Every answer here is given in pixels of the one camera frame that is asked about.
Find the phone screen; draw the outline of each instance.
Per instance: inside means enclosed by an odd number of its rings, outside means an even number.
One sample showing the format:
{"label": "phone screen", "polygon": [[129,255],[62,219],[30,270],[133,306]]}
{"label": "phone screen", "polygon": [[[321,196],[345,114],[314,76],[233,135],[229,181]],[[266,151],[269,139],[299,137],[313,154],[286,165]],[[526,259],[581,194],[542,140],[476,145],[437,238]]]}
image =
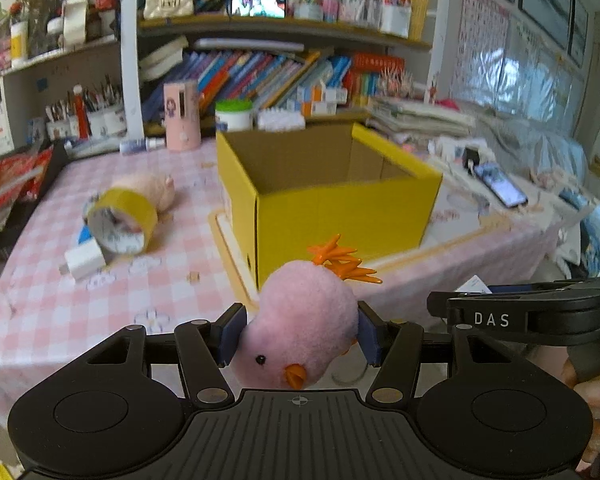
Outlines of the phone screen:
{"label": "phone screen", "polygon": [[525,205],[528,202],[526,195],[509,180],[497,164],[488,162],[475,166],[474,173],[506,207]]}
{"label": "phone screen", "polygon": [[284,18],[286,0],[231,0],[231,13],[234,16]]}

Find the stuffed bird toy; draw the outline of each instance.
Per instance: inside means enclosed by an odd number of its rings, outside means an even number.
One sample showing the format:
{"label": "stuffed bird toy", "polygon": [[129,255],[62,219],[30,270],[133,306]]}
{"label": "stuffed bird toy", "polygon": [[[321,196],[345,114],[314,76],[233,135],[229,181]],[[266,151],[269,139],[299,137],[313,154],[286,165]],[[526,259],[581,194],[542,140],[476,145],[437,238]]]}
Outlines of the stuffed bird toy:
{"label": "stuffed bird toy", "polygon": [[315,384],[358,334],[358,301],[344,283],[382,283],[363,269],[340,235],[309,248],[310,262],[296,260],[276,270],[260,293],[260,311],[240,336],[232,360],[246,388],[301,390]]}

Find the pink plush toy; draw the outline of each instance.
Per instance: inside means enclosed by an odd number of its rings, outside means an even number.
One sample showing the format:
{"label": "pink plush toy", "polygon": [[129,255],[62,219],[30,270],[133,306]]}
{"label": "pink plush toy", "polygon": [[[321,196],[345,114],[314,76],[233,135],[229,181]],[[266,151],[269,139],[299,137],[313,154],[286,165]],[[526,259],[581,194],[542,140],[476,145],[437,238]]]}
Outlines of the pink plush toy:
{"label": "pink plush toy", "polygon": [[176,196],[173,179],[163,173],[134,173],[115,180],[111,187],[122,187],[144,196],[158,213],[170,208]]}
{"label": "pink plush toy", "polygon": [[381,283],[335,237],[269,276],[260,312],[242,331],[232,368],[242,386],[301,390],[315,384],[358,333],[358,301],[346,279]]}

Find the pink pencil holder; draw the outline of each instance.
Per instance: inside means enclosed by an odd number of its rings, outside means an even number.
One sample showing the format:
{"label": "pink pencil holder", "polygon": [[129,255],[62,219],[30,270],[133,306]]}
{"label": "pink pencil holder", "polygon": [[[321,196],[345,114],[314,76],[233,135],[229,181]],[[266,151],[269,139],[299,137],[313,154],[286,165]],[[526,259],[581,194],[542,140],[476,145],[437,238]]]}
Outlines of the pink pencil holder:
{"label": "pink pencil holder", "polygon": [[164,127],[168,150],[183,152],[195,150],[200,145],[197,81],[164,85]]}

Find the yellow tape roll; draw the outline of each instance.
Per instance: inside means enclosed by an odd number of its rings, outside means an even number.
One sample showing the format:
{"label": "yellow tape roll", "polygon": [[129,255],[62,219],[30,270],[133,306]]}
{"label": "yellow tape roll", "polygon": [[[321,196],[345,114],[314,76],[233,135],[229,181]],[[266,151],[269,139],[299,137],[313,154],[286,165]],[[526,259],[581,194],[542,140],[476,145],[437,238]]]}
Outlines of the yellow tape roll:
{"label": "yellow tape roll", "polygon": [[87,227],[101,247],[115,254],[144,251],[158,223],[155,207],[141,194],[112,187],[87,215]]}

